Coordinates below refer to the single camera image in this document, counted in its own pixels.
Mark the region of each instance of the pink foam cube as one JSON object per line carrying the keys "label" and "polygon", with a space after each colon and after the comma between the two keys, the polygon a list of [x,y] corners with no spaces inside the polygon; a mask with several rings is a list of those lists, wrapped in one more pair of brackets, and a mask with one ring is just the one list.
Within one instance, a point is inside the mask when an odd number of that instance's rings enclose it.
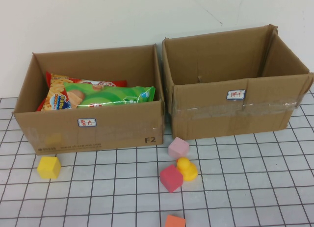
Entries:
{"label": "pink foam cube", "polygon": [[160,182],[172,193],[183,184],[183,176],[174,165],[160,172]]}
{"label": "pink foam cube", "polygon": [[189,143],[179,137],[175,138],[174,141],[168,147],[168,154],[174,159],[185,157],[189,152]]}

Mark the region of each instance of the chip bag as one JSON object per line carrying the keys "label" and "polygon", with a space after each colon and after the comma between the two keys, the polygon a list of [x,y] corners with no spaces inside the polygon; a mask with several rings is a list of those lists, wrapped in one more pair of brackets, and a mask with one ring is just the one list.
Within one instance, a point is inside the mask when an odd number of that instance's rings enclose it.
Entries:
{"label": "chip bag", "polygon": [[64,83],[71,108],[101,107],[154,100],[155,87],[95,88],[90,84]]}
{"label": "chip bag", "polygon": [[88,83],[95,89],[101,89],[104,86],[127,86],[127,81],[90,81],[78,78],[71,78],[46,72],[47,83],[50,86],[47,97],[38,107],[37,111],[50,111],[58,109],[71,108],[69,99],[65,93],[63,83]]}

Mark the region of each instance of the cardboard box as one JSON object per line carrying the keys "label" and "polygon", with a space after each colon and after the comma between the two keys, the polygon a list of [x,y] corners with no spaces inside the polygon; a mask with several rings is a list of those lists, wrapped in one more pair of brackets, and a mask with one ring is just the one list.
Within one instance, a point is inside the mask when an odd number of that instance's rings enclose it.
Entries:
{"label": "cardboard box", "polygon": [[173,137],[285,129],[313,74],[273,25],[162,43]]}
{"label": "cardboard box", "polygon": [[[88,80],[156,87],[153,102],[35,112],[46,97],[46,71]],[[164,99],[156,46],[33,54],[14,116],[37,154],[158,145]],[[81,119],[95,126],[80,127]]]}

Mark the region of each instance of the green snack bag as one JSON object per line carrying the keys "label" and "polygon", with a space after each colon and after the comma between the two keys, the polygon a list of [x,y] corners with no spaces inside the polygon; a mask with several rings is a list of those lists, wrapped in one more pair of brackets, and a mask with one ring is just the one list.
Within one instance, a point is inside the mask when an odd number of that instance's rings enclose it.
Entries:
{"label": "green snack bag", "polygon": [[71,108],[151,102],[155,94],[153,86],[111,87],[65,82],[64,88]]}

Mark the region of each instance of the white wall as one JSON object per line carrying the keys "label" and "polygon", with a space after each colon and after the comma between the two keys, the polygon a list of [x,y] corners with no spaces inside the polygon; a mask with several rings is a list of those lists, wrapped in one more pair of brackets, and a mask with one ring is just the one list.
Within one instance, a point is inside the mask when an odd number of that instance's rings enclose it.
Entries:
{"label": "white wall", "polygon": [[314,70],[314,0],[0,0],[0,97],[16,97],[32,52],[161,43],[267,24]]}

